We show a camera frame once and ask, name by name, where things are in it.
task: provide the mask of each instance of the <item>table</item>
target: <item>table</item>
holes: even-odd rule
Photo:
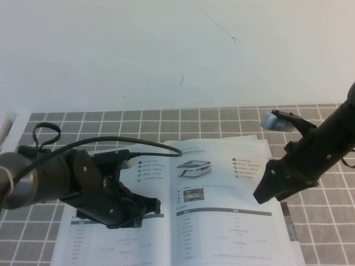
[[[256,134],[268,139],[274,158],[281,158],[284,145],[298,140],[297,132],[271,132],[260,127],[264,112],[274,108],[301,115],[319,125],[339,105],[259,106],[181,110],[67,112],[32,114],[19,145],[33,145],[36,123],[49,121],[62,128],[57,149],[68,143],[96,136],[138,137],[151,141],[221,138]],[[39,142],[55,134],[39,132]],[[88,151],[125,145],[116,141],[85,145]],[[355,164],[355,156],[347,156]],[[307,265],[355,264],[355,170],[336,164],[321,178],[317,188],[287,199]],[[0,216],[0,266],[49,266],[64,204],[59,201],[3,211]]]

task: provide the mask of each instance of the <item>open booklet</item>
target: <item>open booklet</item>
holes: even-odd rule
[[[120,178],[161,200],[161,213],[147,214],[141,228],[107,229],[66,206],[52,266],[296,265],[280,203],[259,205],[252,195],[270,157],[267,141],[168,144],[183,156],[137,157]]]

